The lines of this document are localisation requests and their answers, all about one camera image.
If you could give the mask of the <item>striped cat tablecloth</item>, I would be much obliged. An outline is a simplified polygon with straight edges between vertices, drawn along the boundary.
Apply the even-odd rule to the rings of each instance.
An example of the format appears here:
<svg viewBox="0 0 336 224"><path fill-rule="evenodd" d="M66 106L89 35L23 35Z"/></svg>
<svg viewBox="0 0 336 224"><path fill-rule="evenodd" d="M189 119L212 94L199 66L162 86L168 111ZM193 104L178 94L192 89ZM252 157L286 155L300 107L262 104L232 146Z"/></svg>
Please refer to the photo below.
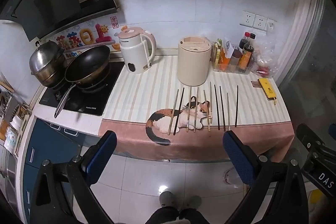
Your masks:
<svg viewBox="0 0 336 224"><path fill-rule="evenodd" d="M223 148L223 119L219 86L222 87L227 130L227 93L230 99L231 130L255 153L270 152L275 162L281 161L294 139L294 129L280 93L269 100L262 88L254 88L258 77L210 71L199 87L197 129L194 114L197 88L192 88L190 125L186 132L189 87L177 78L178 59L157 57L153 66L141 74L123 68L110 94L98 130L99 135L112 130L117 135L117 150L146 160L217 161L227 157ZM213 123L207 128L205 97L210 110L212 83ZM220 130L218 130L214 85L217 87ZM239 86L238 125L235 127L236 87ZM183 87L185 92L178 127L173 135ZM168 135L175 95L179 89L171 134Z"/></svg>

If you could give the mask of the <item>grey slipper left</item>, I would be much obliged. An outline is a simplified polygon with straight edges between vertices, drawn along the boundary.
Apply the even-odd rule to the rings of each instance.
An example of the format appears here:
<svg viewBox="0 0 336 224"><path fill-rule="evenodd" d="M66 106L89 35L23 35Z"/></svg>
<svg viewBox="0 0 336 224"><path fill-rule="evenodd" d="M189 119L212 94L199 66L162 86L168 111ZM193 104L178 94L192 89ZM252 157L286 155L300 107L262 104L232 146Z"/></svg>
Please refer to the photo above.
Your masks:
<svg viewBox="0 0 336 224"><path fill-rule="evenodd" d="M159 196L159 203L161 207L176 207L176 197L172 192L164 191Z"/></svg>

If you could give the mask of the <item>black chopstick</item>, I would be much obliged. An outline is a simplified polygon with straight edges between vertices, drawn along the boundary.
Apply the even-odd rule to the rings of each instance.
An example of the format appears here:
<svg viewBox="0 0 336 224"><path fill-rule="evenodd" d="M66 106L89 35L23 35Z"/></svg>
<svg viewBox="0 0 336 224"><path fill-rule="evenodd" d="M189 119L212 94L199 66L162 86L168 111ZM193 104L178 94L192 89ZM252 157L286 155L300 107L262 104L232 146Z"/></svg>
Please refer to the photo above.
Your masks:
<svg viewBox="0 0 336 224"><path fill-rule="evenodd" d="M235 111L235 127L238 125L238 110L239 110L239 86L236 87L236 111Z"/></svg>
<svg viewBox="0 0 336 224"><path fill-rule="evenodd" d="M223 103L223 95L222 95L222 87L219 86L220 90L220 102L221 102L221 108L222 108L222 119L223 119L223 131L226 131L226 120L225 120L225 112L224 112L224 103Z"/></svg>
<svg viewBox="0 0 336 224"><path fill-rule="evenodd" d="M179 102L178 115L177 115L177 119L176 119L176 121L175 121L174 132L173 132L173 135L174 135L174 136L175 136L175 134L176 134L176 132L177 132L178 120L179 120L179 116L180 116L180 113L181 113L181 107L182 107L182 102L183 102L183 95L184 95L184 92L185 92L185 87L183 87L182 95L181 95L181 99L180 99L180 102Z"/></svg>
<svg viewBox="0 0 336 224"><path fill-rule="evenodd" d="M216 102L216 113L217 113L217 123L218 123L218 130L221 130L221 123L219 118L219 104L218 104L218 94L217 94L217 87L214 85L215 91L215 102Z"/></svg>

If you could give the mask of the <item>clear condiment tray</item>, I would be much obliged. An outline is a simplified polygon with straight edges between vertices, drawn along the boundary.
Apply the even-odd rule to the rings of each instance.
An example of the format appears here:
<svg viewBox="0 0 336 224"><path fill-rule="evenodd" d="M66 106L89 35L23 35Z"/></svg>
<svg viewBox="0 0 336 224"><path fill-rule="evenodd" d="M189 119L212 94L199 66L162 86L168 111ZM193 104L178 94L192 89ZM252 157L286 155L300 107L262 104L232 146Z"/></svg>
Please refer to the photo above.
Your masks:
<svg viewBox="0 0 336 224"><path fill-rule="evenodd" d="M238 50L234 50L230 59L225 58L225 54L223 52L213 53L211 56L213 70L225 73L249 74L253 67L253 60L250 60L244 70L241 70L239 67L241 57L242 53Z"/></svg>

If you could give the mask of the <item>small brown card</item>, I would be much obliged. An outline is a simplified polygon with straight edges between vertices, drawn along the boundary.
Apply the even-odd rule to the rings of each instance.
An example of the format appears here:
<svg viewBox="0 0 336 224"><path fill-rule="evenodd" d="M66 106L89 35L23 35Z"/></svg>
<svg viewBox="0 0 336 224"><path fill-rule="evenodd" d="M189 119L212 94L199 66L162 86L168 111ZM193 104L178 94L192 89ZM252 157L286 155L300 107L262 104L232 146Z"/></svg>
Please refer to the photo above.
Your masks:
<svg viewBox="0 0 336 224"><path fill-rule="evenodd" d="M260 88L261 87L261 84L258 81L252 81L251 84L254 88Z"/></svg>

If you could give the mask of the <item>wooden chopstick white tip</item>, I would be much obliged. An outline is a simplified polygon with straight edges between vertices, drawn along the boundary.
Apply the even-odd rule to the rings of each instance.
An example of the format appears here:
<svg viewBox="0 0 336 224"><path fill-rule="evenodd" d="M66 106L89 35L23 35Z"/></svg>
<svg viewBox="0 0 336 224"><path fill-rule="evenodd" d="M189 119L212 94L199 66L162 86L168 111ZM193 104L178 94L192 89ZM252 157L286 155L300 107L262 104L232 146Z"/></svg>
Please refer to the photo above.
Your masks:
<svg viewBox="0 0 336 224"><path fill-rule="evenodd" d="M191 108L191 97L192 97L192 87L189 87L189 103L188 103L188 109L187 109L187 124L186 124L186 132L189 131L189 125L190 125L190 108Z"/></svg>

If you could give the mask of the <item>light wooden chopstick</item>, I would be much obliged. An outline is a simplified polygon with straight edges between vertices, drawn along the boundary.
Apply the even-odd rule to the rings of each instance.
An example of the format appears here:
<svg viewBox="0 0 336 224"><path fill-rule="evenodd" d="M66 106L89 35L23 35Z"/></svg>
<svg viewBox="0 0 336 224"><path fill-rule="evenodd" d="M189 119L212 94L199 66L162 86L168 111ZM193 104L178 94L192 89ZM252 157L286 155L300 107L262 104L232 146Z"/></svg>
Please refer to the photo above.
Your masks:
<svg viewBox="0 0 336 224"><path fill-rule="evenodd" d="M171 112L171 117L170 117L169 128L168 128L168 135L171 134L171 126L173 124L174 112L175 112L175 108L176 108L176 104L177 104L178 94L179 94L179 89L177 89L177 92L176 92L176 95L175 95L175 99L174 99L174 104L173 104L173 108L172 108L172 112Z"/></svg>

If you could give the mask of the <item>blue kitchen cabinet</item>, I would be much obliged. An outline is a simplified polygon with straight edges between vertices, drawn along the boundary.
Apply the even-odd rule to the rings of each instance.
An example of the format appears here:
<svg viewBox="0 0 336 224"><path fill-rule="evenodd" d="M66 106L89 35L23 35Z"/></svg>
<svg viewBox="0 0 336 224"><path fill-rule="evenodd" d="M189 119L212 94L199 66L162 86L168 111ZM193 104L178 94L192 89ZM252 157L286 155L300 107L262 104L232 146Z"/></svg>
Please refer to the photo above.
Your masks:
<svg viewBox="0 0 336 224"><path fill-rule="evenodd" d="M96 144L99 138L37 119L30 137L23 170L23 204L30 220L31 198L42 161L68 162L82 147Z"/></svg>

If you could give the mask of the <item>grey slipper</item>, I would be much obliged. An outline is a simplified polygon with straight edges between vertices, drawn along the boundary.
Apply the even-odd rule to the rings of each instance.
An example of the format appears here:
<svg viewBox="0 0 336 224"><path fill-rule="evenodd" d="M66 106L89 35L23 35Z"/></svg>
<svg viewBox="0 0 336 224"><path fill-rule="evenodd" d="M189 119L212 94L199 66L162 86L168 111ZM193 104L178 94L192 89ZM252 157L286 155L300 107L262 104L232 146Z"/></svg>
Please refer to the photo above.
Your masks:
<svg viewBox="0 0 336 224"><path fill-rule="evenodd" d="M159 196L159 203L161 207L176 207L176 197L172 192L164 191Z"/></svg>
<svg viewBox="0 0 336 224"><path fill-rule="evenodd" d="M197 210L202 204L202 199L199 196L191 196L185 201L185 209Z"/></svg>

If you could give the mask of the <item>beige cylindrical utensil holder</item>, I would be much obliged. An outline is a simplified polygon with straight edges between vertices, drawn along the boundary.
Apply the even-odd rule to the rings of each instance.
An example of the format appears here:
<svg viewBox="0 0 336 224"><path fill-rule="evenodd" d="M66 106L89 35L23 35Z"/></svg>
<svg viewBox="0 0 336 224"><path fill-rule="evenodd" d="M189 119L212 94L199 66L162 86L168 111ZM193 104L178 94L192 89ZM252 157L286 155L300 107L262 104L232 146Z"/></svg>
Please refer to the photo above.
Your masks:
<svg viewBox="0 0 336 224"><path fill-rule="evenodd" d="M205 83L211 47L208 38L199 36L188 36L179 42L177 76L182 84L194 87Z"/></svg>

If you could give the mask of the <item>colourful wall sticker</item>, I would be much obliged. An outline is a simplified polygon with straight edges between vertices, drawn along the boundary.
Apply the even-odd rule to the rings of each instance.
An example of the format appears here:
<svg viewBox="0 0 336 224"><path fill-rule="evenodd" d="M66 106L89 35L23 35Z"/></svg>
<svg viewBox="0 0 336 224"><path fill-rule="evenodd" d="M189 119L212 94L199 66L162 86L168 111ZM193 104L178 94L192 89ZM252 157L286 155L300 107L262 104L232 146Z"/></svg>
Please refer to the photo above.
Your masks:
<svg viewBox="0 0 336 224"><path fill-rule="evenodd" d="M88 48L99 44L105 45L110 52L120 52L119 33L127 26L119 28L118 25L107 26L105 24L95 24L87 28L76 26L74 30L61 32L51 40L55 41L64 50L66 59L72 59Z"/></svg>

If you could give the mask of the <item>grey slipper right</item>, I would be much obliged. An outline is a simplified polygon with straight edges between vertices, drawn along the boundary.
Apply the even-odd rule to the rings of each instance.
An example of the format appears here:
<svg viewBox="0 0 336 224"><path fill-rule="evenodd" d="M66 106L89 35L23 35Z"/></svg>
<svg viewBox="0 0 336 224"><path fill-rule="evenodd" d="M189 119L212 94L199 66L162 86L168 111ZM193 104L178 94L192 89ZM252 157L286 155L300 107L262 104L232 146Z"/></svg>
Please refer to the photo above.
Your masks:
<svg viewBox="0 0 336 224"><path fill-rule="evenodd" d="M202 204L202 199L199 196L191 196L185 201L185 209L197 210Z"/></svg>

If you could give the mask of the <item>black induction cooktop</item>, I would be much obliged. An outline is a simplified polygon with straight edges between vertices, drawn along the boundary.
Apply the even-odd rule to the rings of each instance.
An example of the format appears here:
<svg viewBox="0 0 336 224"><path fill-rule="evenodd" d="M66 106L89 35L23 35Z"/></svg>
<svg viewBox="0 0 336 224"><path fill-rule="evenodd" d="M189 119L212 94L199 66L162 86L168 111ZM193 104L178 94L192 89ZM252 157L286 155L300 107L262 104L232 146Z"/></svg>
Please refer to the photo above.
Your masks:
<svg viewBox="0 0 336 224"><path fill-rule="evenodd" d="M122 61L111 62L103 70L102 75L93 82L74 87L67 98L64 110L101 116L123 67ZM70 83L62 81L58 87L48 88L39 104L57 108L70 86Z"/></svg>

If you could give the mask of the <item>pink white electric kettle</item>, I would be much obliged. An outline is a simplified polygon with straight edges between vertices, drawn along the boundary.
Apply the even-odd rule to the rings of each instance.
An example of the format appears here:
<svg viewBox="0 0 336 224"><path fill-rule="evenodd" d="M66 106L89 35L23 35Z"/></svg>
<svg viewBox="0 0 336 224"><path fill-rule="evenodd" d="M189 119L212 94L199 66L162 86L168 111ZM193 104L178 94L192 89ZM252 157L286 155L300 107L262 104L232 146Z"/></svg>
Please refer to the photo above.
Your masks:
<svg viewBox="0 0 336 224"><path fill-rule="evenodd" d="M121 31L118 38L127 70L135 74L147 71L157 49L154 35L141 27L132 27Z"/></svg>

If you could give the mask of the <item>white wall socket panel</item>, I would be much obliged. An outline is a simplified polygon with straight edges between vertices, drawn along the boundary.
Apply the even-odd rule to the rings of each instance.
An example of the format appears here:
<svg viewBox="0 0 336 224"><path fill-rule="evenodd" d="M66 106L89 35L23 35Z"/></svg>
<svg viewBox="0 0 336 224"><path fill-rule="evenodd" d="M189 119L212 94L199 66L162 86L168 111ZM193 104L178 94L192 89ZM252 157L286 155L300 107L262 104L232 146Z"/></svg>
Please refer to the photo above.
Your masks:
<svg viewBox="0 0 336 224"><path fill-rule="evenodd" d="M242 11L239 24L244 27L251 27L259 31L267 31L273 29L276 21L271 18L266 18L249 11Z"/></svg>

